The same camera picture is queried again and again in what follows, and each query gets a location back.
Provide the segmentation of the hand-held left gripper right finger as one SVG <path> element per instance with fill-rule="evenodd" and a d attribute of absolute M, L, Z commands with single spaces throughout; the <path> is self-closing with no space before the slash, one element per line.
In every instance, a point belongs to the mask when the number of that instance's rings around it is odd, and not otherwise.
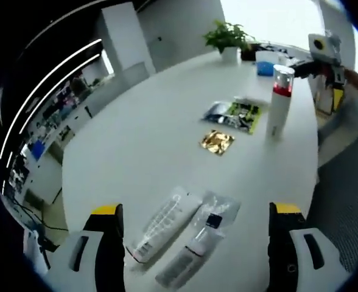
<path fill-rule="evenodd" d="M 319 229 L 308 228 L 294 204 L 270 203 L 267 291 L 337 291 L 342 264 L 336 246 Z"/>

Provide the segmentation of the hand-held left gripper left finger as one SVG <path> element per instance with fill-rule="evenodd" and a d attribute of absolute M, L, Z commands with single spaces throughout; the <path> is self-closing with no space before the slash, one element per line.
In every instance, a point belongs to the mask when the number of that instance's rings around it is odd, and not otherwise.
<path fill-rule="evenodd" d="M 54 251 L 46 283 L 52 291 L 125 291 L 123 238 L 122 204 L 98 207 Z"/>

